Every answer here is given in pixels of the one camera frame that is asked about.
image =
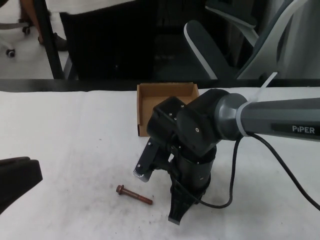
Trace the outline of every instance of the screw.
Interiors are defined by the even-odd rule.
[[[146,198],[144,196],[141,196],[133,191],[130,191],[128,189],[125,189],[125,185],[119,185],[117,188],[116,188],[116,192],[121,195],[121,194],[124,194],[124,195],[127,195],[131,198],[134,198],[134,199],[138,199],[139,201],[141,202],[144,202],[145,204],[149,204],[149,205],[152,205],[153,204],[153,201],[149,198]]]

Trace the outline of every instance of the black cable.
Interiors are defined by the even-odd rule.
[[[320,211],[320,205],[314,201],[304,190],[304,188],[300,185],[300,183],[298,182],[298,180],[296,179],[295,175],[290,171],[290,169],[288,168],[288,166],[285,164],[285,162],[283,161],[283,159],[279,156],[279,154],[277,153],[277,151],[266,141],[264,140],[262,137],[256,135],[256,134],[252,134],[252,133],[248,133],[249,136],[259,140],[261,143],[263,143],[271,152],[272,154],[275,156],[275,158],[278,160],[278,162],[281,164],[281,166],[283,167],[283,169],[286,171],[286,173],[289,175],[289,177],[291,178],[291,180],[293,181],[293,183],[295,184],[295,186],[298,188],[298,190],[300,191],[300,193],[309,201],[309,203],[311,203],[316,209],[318,209]]]
[[[295,175],[291,172],[291,170],[288,168],[288,166],[285,164],[285,162],[283,161],[283,159],[279,156],[279,154],[277,153],[277,151],[262,137],[256,135],[256,134],[252,134],[252,133],[248,133],[249,136],[259,140],[261,143],[263,143],[271,152],[272,154],[275,156],[275,158],[278,160],[278,162],[280,163],[280,165],[283,167],[283,169],[285,170],[285,172],[289,175],[289,177],[291,178],[291,180],[293,181],[293,183],[295,184],[295,186],[298,188],[298,190],[300,191],[300,193],[305,197],[305,199],[307,199],[309,201],[309,203],[311,203],[316,209],[318,209],[320,211],[320,205],[314,201],[304,190],[304,188],[300,185],[299,181],[296,179]],[[195,196],[193,196],[184,186],[182,186],[182,184],[180,182],[178,182],[176,179],[175,182],[177,183],[177,185],[192,199],[194,199],[197,203],[200,203],[202,205],[205,205],[209,208],[213,208],[213,209],[224,209],[226,207],[228,207],[232,201],[233,201],[233,189],[234,189],[234,181],[235,181],[235,174],[236,174],[236,160],[237,160],[237,153],[238,153],[238,147],[239,147],[239,143],[241,141],[242,137],[239,138],[234,145],[234,149],[233,149],[233,157],[232,157],[232,171],[231,171],[231,179],[230,179],[230,187],[229,187],[229,201],[226,204],[223,205],[213,205],[213,204],[209,204],[207,202],[201,201],[199,199],[197,199]]]
[[[223,205],[213,205],[209,204],[205,201],[201,201],[197,199],[195,196],[193,196],[180,182],[178,182],[173,176],[173,179],[177,183],[177,185],[193,200],[195,200],[197,203],[201,203],[202,205],[205,205],[209,208],[213,209],[224,209],[228,207],[233,200],[233,191],[234,191],[234,182],[235,182],[235,174],[236,174],[236,160],[237,160],[237,153],[238,153],[238,147],[239,143],[241,141],[242,137],[240,137],[234,144],[234,149],[233,149],[233,157],[232,157],[232,170],[231,170],[231,179],[230,179],[230,187],[229,187],[229,201],[226,204]]]

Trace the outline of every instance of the cardboard tray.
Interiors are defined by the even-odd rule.
[[[189,83],[142,83],[137,86],[138,136],[148,137],[147,125],[156,105],[169,97],[177,97],[185,104],[199,97],[196,84]]]

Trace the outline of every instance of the chair backrest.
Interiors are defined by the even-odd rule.
[[[253,53],[235,76],[236,79],[258,79],[278,71],[277,51],[282,34],[292,15],[308,0],[284,0],[280,9],[261,33],[254,45]]]

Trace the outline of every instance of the chair wheel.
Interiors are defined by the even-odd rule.
[[[24,35],[29,35],[30,34],[30,27],[29,26],[24,26],[22,28],[22,32],[24,33]]]
[[[16,50],[14,49],[8,49],[5,54],[9,57],[9,58],[14,58],[16,56]]]

